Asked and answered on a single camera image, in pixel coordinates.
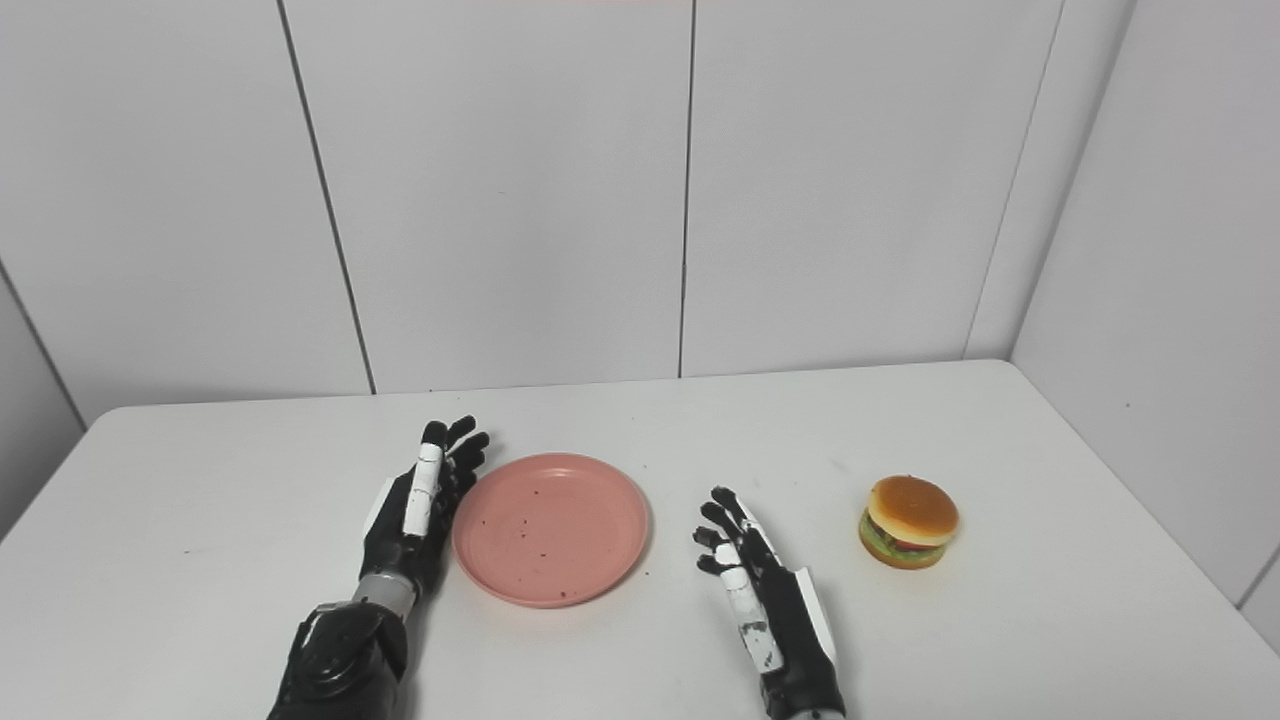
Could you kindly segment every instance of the sesame bun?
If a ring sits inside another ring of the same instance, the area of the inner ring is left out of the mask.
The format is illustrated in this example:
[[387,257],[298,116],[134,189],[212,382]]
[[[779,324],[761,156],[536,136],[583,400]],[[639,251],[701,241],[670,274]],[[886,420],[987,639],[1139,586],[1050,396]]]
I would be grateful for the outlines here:
[[951,542],[960,524],[951,497],[938,486],[911,475],[892,475],[876,483],[867,500],[867,515],[895,538],[928,547]]

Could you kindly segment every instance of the tabletop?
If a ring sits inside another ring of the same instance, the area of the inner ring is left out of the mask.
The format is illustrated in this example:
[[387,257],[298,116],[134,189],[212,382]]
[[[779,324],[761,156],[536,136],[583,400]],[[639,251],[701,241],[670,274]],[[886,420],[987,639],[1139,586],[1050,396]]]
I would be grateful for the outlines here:
[[[652,539],[562,610],[449,569],[410,625],[407,717],[763,716],[694,568],[716,484],[812,568],[851,717],[1280,717],[1280,657],[1000,361],[115,410],[0,543],[5,716],[264,717],[297,624],[355,588],[383,480],[426,420],[467,413],[490,469],[548,451],[621,469]],[[867,492],[900,473],[961,512],[928,570],[858,541]]]

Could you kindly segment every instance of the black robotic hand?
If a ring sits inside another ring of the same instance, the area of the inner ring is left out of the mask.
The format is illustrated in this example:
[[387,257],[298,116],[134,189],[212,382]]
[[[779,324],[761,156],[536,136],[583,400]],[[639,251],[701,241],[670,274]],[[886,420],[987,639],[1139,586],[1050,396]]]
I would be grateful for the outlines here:
[[760,674],[772,720],[845,717],[836,682],[836,648],[809,569],[782,565],[760,523],[733,491],[717,487],[694,541],[712,551],[698,568],[724,583],[742,644]]
[[390,571],[411,580],[419,600],[435,592],[453,516],[489,445],[489,434],[475,429],[471,415],[448,429],[439,420],[426,425],[417,462],[392,480],[365,534],[361,578]]
[[417,462],[384,488],[365,533],[355,597],[298,626],[268,720],[390,717],[408,661],[404,618],[434,594],[453,516],[484,462],[489,436],[475,428],[470,415],[426,425]]

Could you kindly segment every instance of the white wall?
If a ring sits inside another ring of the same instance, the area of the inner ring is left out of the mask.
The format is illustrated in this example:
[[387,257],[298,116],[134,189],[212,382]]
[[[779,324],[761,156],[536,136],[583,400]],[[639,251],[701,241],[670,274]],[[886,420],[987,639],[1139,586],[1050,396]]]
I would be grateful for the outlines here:
[[685,373],[960,357],[1060,8],[700,1]]
[[81,436],[5,279],[0,268],[0,538]]
[[1277,27],[1138,4],[1014,351],[1235,601],[1280,543]]
[[271,3],[3,3],[0,96],[0,259],[87,420],[369,392]]
[[676,375],[689,0],[287,6],[379,391]]
[[0,259],[90,420],[998,356],[1123,6],[289,3],[357,325],[276,8],[5,3]]

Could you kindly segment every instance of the hamburger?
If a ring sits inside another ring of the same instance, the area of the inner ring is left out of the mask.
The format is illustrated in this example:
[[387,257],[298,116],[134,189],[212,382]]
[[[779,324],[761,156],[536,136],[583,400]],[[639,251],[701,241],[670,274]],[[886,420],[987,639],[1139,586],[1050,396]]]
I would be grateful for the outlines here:
[[942,488],[893,475],[872,488],[858,537],[881,562],[919,570],[942,560],[959,524],[960,512]]

